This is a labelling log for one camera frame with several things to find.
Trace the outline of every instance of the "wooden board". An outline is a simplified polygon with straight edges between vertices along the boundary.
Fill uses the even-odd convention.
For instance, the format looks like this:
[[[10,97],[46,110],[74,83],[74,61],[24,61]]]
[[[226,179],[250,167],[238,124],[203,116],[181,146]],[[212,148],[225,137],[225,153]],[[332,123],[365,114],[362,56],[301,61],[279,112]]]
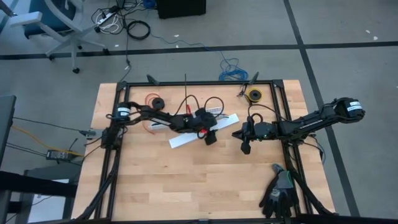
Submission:
[[[293,119],[307,114],[299,81],[286,80],[284,84]],[[104,129],[109,125],[105,115],[112,111],[115,86],[100,86],[92,128]],[[263,93],[259,103],[273,108],[269,85],[254,87]],[[188,95],[195,95],[201,106],[209,97],[218,96],[225,103],[226,114],[239,116],[239,123],[216,133],[218,141],[211,146],[196,140],[171,149],[168,140],[177,133],[163,129],[153,135],[142,123],[129,126],[123,139],[114,221],[264,217],[258,204],[275,176],[271,165],[284,165],[282,147],[280,141],[252,142],[250,155],[241,152],[241,141],[232,138],[231,133],[239,130],[246,120],[248,103],[236,97],[238,92],[238,85],[188,86]],[[165,100],[164,111],[172,114],[185,96],[183,86],[134,87],[130,101],[144,104],[149,93],[159,94]],[[188,104],[193,110],[197,107],[192,99]],[[217,100],[207,105],[208,108],[217,106],[220,106]],[[262,114],[268,122],[276,119],[273,112],[262,107],[253,107],[251,113]],[[306,142],[316,144],[312,139]],[[96,146],[87,147],[86,154]],[[308,186],[326,208],[334,210],[318,150],[303,145],[300,154]],[[73,217],[84,211],[98,190],[103,156],[104,150],[98,149],[83,164]]]

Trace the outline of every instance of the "power strip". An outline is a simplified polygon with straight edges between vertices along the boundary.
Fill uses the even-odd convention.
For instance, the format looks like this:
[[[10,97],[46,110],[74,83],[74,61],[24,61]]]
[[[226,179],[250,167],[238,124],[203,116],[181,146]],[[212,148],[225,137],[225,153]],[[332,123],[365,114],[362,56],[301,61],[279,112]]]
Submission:
[[[113,15],[115,15],[115,12],[109,12],[107,13],[107,15],[105,16],[105,18],[100,19],[97,22],[97,26],[100,26],[101,24],[103,24],[104,22],[106,22],[110,17],[112,17]]]

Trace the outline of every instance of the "desk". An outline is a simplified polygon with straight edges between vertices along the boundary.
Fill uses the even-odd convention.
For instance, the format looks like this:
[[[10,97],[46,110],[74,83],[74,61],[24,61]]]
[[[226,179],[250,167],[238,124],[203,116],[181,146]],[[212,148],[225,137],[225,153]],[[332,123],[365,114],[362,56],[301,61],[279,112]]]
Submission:
[[[273,108],[270,85],[256,84],[253,87],[263,93],[259,103]],[[105,116],[112,112],[115,89],[116,84],[101,84],[92,128],[109,126]],[[307,114],[299,81],[284,80],[284,89],[292,118]],[[163,129],[152,135],[142,124],[128,127],[123,138],[113,221],[264,218],[258,203],[275,176],[271,164],[284,165],[282,146],[280,141],[252,142],[250,155],[241,152],[241,141],[231,137],[233,131],[241,128],[248,114],[246,100],[236,97],[239,91],[239,85],[187,87],[187,94],[195,95],[201,106],[207,98],[218,96],[225,103],[224,112],[236,113],[239,117],[239,123],[216,133],[218,141],[211,146],[206,146],[204,141],[194,141],[171,149],[168,140],[177,133]],[[184,86],[135,86],[130,90],[129,100],[143,105],[149,93],[159,94],[165,100],[164,111],[172,114],[185,96]],[[196,109],[193,101],[189,100],[188,104]],[[209,108],[217,106],[220,106],[217,100],[208,103]],[[251,113],[262,114],[265,121],[276,120],[275,114],[265,108],[251,109]],[[306,142],[316,144],[312,139]],[[88,146],[86,154],[97,146]],[[299,146],[299,149],[308,186],[319,201],[333,211],[318,150],[308,145]],[[98,149],[84,161],[72,217],[84,211],[98,190],[103,157],[104,149]],[[104,196],[104,202],[108,201],[108,195]],[[305,212],[302,199],[300,203]]]

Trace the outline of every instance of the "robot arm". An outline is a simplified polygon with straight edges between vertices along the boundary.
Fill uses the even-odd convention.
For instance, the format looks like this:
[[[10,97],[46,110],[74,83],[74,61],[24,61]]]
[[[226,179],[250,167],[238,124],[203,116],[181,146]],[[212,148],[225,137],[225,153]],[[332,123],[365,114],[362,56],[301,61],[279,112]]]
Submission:
[[[130,115],[140,114],[137,118],[131,119]],[[160,110],[153,109],[147,105],[139,105],[135,102],[119,103],[118,112],[112,119],[111,125],[103,131],[101,137],[101,146],[103,148],[120,147],[118,135],[126,126],[135,125],[141,121],[153,121],[168,126],[172,131],[177,133],[206,133],[200,138],[204,138],[207,145],[217,141],[215,131],[210,128],[217,124],[216,117],[213,113],[207,112],[204,108],[199,108],[195,114],[175,114],[164,113]]]
[[[352,98],[335,99],[322,106],[321,110],[314,111],[294,121],[263,122],[258,113],[249,115],[243,123],[242,129],[232,134],[233,137],[243,141],[241,150],[250,154],[250,141],[258,140],[286,140],[290,142],[303,141],[310,133],[331,126],[336,123],[355,123],[363,119],[365,111],[358,100]],[[253,117],[260,117],[261,121],[255,123]]]

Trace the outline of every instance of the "work glove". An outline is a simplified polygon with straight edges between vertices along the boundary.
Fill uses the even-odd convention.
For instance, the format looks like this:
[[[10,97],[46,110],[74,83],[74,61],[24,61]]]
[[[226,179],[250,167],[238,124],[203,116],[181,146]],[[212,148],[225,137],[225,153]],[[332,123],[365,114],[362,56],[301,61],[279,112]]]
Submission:
[[[278,164],[273,164],[272,169],[276,176],[268,185],[259,206],[266,218],[270,218],[273,213],[275,213],[276,218],[291,217],[290,208],[299,200],[293,188],[290,172],[284,170]]]

